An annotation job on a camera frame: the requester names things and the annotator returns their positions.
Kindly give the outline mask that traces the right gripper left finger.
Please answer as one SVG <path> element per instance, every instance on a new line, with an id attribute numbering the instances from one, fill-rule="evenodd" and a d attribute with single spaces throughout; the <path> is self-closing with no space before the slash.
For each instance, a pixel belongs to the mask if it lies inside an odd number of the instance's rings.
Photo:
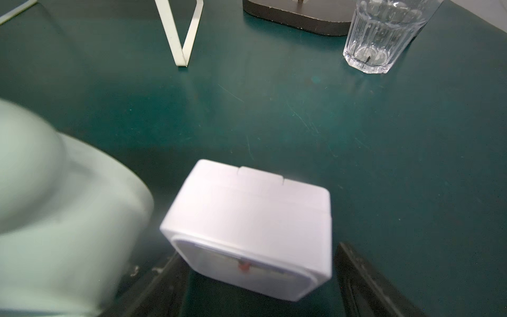
<path id="1" fill-rule="evenodd" d="M 101 316 L 179 316 L 190 267 L 178 254 L 162 258 Z"/>

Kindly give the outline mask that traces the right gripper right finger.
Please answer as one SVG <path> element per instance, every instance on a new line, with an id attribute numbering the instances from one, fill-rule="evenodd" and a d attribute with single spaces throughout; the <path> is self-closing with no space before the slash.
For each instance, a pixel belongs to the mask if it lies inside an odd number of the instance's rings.
<path id="1" fill-rule="evenodd" d="M 425 316 L 349 243 L 340 243 L 334 266 L 347 316 Z"/>

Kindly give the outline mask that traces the white square alarm clock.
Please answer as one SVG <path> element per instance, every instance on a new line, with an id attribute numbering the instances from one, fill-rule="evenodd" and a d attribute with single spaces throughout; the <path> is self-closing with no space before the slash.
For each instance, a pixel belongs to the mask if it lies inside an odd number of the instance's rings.
<path id="1" fill-rule="evenodd" d="M 160 230 L 194 271 L 299 301 L 329 281 L 327 189 L 206 159 L 185 179 Z"/>

